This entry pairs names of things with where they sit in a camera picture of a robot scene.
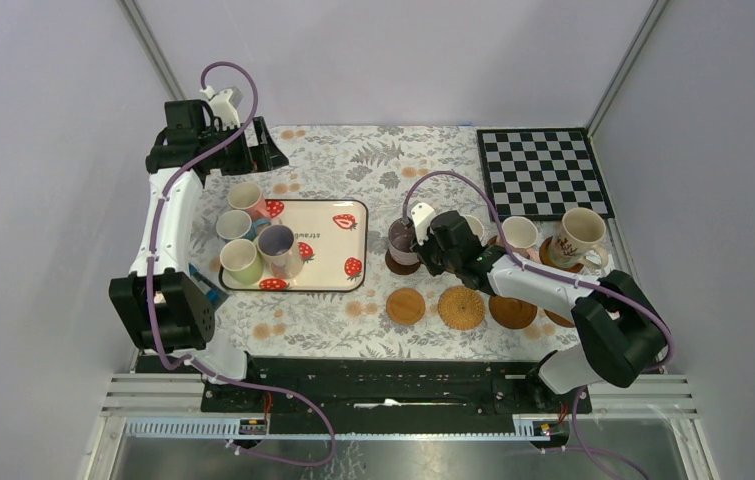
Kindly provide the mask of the white cup yellow handle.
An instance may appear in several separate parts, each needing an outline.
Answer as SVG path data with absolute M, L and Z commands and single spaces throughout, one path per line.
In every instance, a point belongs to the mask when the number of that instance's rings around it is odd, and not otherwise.
M 463 215 L 463 218 L 466 220 L 472 233 L 480 242 L 483 242 L 485 238 L 485 227 L 482 222 L 473 215 Z

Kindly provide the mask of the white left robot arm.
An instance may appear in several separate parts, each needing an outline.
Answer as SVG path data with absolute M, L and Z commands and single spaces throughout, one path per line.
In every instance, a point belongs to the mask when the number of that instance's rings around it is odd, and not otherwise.
M 288 165 L 263 117 L 243 127 L 205 100 L 169 101 L 165 127 L 145 159 L 149 206 L 141 245 L 129 272 L 111 280 L 109 298 L 135 347 L 174 370 L 191 366 L 241 411 L 262 401 L 263 385 L 248 374 L 250 356 L 215 333 L 213 305 L 189 273 L 194 213 L 212 171 L 223 176 L 268 172 Z

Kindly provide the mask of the white cup pink front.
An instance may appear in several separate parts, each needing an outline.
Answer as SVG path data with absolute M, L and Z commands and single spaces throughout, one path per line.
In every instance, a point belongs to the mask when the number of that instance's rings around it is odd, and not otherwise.
M 539 232 L 535 224 L 523 216 L 511 216 L 502 222 L 501 244 L 511 247 L 518 255 L 539 263 L 540 256 L 535 248 Z

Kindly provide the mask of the cream tray with black rim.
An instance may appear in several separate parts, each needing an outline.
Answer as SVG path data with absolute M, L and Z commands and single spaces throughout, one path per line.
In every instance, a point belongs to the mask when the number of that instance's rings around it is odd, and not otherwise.
M 368 209 L 358 200 L 269 199 L 274 220 L 291 228 L 303 268 L 292 278 L 274 273 L 268 261 L 250 284 L 219 270 L 219 283 L 230 292 L 346 293 L 363 282 Z

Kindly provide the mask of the brown ridged wooden coaster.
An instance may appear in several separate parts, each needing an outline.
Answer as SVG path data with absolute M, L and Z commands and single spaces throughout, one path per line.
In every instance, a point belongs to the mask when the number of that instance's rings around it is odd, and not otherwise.
M 526 301 L 502 296 L 491 296 L 488 308 L 492 318 L 502 327 L 524 329 L 535 320 L 538 307 Z

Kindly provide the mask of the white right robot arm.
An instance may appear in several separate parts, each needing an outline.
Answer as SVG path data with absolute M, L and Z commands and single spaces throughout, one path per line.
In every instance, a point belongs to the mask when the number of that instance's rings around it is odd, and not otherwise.
M 453 274 L 467 288 L 530 303 L 575 325 L 578 345 L 548 354 L 532 370 L 526 396 L 536 410 L 554 410 L 584 385 L 627 388 L 672 350 L 667 326 L 622 271 L 597 278 L 523 260 L 483 245 L 458 212 L 436 213 L 425 203 L 409 211 L 406 223 L 415 235 L 411 249 L 430 274 Z

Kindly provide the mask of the purple cup dark handle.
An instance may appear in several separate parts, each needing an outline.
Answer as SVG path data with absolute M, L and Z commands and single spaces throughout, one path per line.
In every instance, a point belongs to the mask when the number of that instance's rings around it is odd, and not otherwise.
M 388 231 L 389 255 L 399 265 L 413 266 L 419 263 L 417 254 L 412 250 L 417 237 L 412 222 L 398 218 L 392 222 Z

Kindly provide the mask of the woven rattan coaster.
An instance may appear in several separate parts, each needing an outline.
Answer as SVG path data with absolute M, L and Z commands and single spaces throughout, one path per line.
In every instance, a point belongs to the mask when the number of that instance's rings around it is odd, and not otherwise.
M 482 297 L 464 286 L 448 288 L 440 296 L 437 308 L 442 321 L 455 330 L 475 329 L 485 319 Z

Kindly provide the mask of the light bamboo coaster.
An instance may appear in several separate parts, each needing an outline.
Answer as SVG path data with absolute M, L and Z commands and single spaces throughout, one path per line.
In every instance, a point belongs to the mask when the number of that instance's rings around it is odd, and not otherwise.
M 412 288 L 397 289 L 386 300 L 386 312 L 396 324 L 414 325 L 425 315 L 424 297 Z

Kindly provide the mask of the dark walnut coaster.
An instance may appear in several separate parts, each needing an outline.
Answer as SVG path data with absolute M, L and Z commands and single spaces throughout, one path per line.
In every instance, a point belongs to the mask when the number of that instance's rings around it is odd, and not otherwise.
M 386 267 L 394 274 L 396 275 L 411 275 L 415 273 L 421 266 L 420 262 L 416 262 L 411 265 L 404 265 L 401 263 L 398 263 L 391 255 L 390 251 L 387 251 L 384 255 L 384 261 L 386 264 Z

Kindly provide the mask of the black white chessboard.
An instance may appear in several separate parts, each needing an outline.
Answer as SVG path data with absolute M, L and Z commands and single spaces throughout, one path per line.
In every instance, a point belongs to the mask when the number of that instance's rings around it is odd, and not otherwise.
M 557 221 L 573 208 L 615 216 L 583 128 L 479 129 L 485 191 L 498 218 Z

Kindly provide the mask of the white cup green body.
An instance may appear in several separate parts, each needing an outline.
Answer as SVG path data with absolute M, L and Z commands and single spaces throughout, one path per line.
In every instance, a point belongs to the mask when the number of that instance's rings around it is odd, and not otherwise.
M 253 241 L 237 239 L 228 242 L 219 255 L 223 274 L 240 285 L 253 285 L 263 276 L 262 256 Z

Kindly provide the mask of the lilac cup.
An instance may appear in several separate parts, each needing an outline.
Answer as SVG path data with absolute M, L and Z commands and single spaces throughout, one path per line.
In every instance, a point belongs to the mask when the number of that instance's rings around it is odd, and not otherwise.
M 293 279 L 301 273 L 304 262 L 295 234 L 289 227 L 267 227 L 257 237 L 256 246 L 273 277 Z

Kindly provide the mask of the large cream cup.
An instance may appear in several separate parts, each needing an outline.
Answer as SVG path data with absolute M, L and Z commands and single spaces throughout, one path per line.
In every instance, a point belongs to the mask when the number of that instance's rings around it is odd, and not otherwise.
M 549 247 L 551 260 L 558 266 L 571 267 L 581 263 L 591 269 L 609 265 L 609 253 L 601 245 L 607 235 L 603 218 L 588 208 L 568 210 Z

